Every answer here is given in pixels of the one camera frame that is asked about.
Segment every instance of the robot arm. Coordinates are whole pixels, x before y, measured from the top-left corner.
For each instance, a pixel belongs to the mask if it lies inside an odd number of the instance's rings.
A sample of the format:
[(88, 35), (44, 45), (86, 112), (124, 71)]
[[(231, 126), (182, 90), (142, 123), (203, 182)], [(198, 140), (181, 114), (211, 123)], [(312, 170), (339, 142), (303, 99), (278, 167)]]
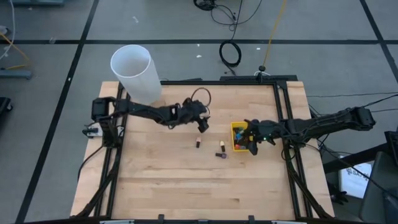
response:
[(334, 114), (313, 119), (285, 119), (275, 121), (245, 120), (248, 128), (243, 136), (252, 136), (249, 150), (253, 155), (258, 152), (257, 143), (267, 141), (275, 145), (274, 139), (284, 138), (296, 144), (305, 145), (311, 138), (319, 138), (345, 129), (369, 131), (376, 124), (371, 112), (364, 107), (347, 108)]
[[(109, 104), (114, 106), (114, 112), (109, 114)], [(119, 100), (113, 97), (97, 98), (93, 100), (91, 108), (91, 118), (94, 122), (99, 122), (103, 130), (104, 147), (114, 147), (119, 144), (118, 129), (112, 125), (111, 121), (125, 114), (139, 116), (141, 118), (152, 119), (156, 123), (168, 126), (170, 129), (181, 125), (197, 122), (199, 132), (204, 133), (209, 125), (209, 117), (202, 117), (206, 113), (206, 106), (200, 101), (192, 101), (191, 98), (185, 99), (182, 106), (179, 103), (169, 106), (154, 108), (152, 106), (134, 103), (129, 100)]]

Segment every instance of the wooden tabletop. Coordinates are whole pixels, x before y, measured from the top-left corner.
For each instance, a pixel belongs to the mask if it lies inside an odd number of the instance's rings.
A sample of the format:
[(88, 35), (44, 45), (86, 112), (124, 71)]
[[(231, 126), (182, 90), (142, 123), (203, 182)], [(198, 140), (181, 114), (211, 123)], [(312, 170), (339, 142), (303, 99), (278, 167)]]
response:
[[(99, 96), (116, 96), (117, 87), (118, 82), (104, 82)], [(162, 97), (153, 106), (182, 103), (198, 87), (163, 86)], [(186, 220), (246, 220), (248, 215), (256, 220), (294, 219), (286, 164), (280, 156), (281, 140), (275, 140), (276, 146), (259, 144), (257, 156), (233, 152), (231, 146), (230, 122), (278, 120), (272, 87), (206, 88), (212, 97), (211, 118), (210, 128), (203, 134), (196, 123), (169, 130), (149, 119), (128, 117), (112, 218), (157, 219), (158, 214), (164, 214), (165, 219)], [(288, 89), (294, 118), (310, 118), (303, 83), (288, 82)], [(198, 91), (194, 98), (208, 102), (205, 91)], [(197, 149), (199, 136), (202, 140)], [(215, 157), (221, 151), (220, 141), (226, 144), (227, 159)], [(317, 146), (314, 139), (309, 144)], [(101, 138), (89, 139), (85, 157), (100, 145)], [(334, 215), (319, 152), (311, 147), (301, 152), (309, 190)], [(98, 189), (104, 154), (102, 150), (84, 166), (71, 215), (77, 214)], [(304, 216), (302, 194), (297, 189)], [(105, 214), (103, 205), (101, 214)]]

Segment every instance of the concrete floor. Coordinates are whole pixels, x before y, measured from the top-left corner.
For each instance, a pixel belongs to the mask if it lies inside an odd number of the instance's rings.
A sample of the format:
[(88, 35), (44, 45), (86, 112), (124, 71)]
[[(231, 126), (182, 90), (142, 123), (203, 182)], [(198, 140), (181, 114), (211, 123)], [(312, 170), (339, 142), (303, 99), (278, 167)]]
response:
[[(10, 97), (14, 111), (0, 132), (0, 222), (13, 223), (32, 177), (44, 139), (49, 131), (77, 44), (94, 0), (66, 0), (64, 7), (17, 7), (16, 40), (43, 40), (19, 44), (31, 58), (31, 80), (0, 80), (0, 96)], [(398, 39), (395, 0), (367, 0), (376, 24), (386, 40)], [(239, 1), (219, 0), (238, 11)], [(249, 17), (258, 1), (244, 1), (242, 19)], [(263, 0), (257, 14), (238, 26), (236, 39), (268, 39), (281, 1)], [(222, 14), (215, 17), (222, 20)], [(12, 27), (11, 9), (0, 1), (0, 24)], [(229, 39), (228, 26), (215, 24), (209, 12), (191, 1), (99, 0), (87, 40), (102, 44), (83, 47), (50, 145), (27, 222), (66, 218), (76, 189), (78, 167), (87, 139), (81, 134), (90, 122), (90, 107), (103, 81), (116, 80), (109, 67), (113, 52), (120, 48), (107, 40), (171, 40), (173, 44), (145, 44), (161, 78), (218, 80), (226, 67), (218, 55), (219, 44), (201, 44), (208, 39)], [(51, 38), (69, 44), (46, 44)], [(288, 0), (275, 39), (281, 40), (377, 40), (359, 0)], [(181, 44), (181, 40), (190, 40)], [(243, 57), (236, 72), (252, 75), (262, 63), (266, 44), (240, 44)], [(398, 58), (398, 45), (388, 45)], [(225, 47), (226, 59), (236, 60)], [(0, 61), (0, 67), (23, 62), (15, 50)], [(298, 76), (307, 95), (336, 95), (397, 91), (397, 80), (379, 44), (274, 44), (267, 61), (273, 75)], [(333, 113), (349, 106), (364, 105), (385, 95), (308, 100), (320, 113)], [(398, 108), (398, 99), (382, 102), (372, 110)], [(384, 131), (395, 130), (398, 111), (375, 113), (369, 132), (342, 131), (326, 140), (336, 151), (358, 152), (385, 141)]]

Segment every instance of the yellow box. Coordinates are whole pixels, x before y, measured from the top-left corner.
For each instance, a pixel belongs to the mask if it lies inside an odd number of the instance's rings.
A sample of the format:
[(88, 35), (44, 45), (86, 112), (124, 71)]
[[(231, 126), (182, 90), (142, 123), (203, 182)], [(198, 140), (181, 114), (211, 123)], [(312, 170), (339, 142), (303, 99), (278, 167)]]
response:
[(232, 137), (232, 149), (235, 152), (248, 152), (249, 149), (235, 149), (235, 145), (234, 145), (234, 128), (240, 128), (242, 127), (243, 129), (248, 128), (248, 123), (245, 121), (239, 121), (239, 122), (231, 122), (231, 137)]

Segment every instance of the white cylinder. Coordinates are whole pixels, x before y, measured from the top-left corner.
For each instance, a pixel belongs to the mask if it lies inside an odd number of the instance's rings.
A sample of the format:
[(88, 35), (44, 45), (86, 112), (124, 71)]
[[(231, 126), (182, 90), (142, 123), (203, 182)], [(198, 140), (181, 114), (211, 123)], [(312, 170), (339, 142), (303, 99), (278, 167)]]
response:
[(111, 69), (134, 101), (149, 105), (160, 98), (162, 85), (155, 63), (144, 47), (121, 47), (111, 58)]

